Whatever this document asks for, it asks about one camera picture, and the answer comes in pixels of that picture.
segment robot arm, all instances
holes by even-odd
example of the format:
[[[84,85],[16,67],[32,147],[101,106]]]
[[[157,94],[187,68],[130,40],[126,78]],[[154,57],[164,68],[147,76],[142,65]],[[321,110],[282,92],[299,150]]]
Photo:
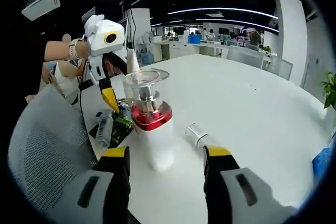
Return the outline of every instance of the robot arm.
[[[104,67],[104,59],[127,74],[127,49],[122,25],[104,19],[104,15],[92,15],[85,23],[85,36],[91,49],[89,74],[94,85],[99,86],[105,102],[119,113],[117,98]]]

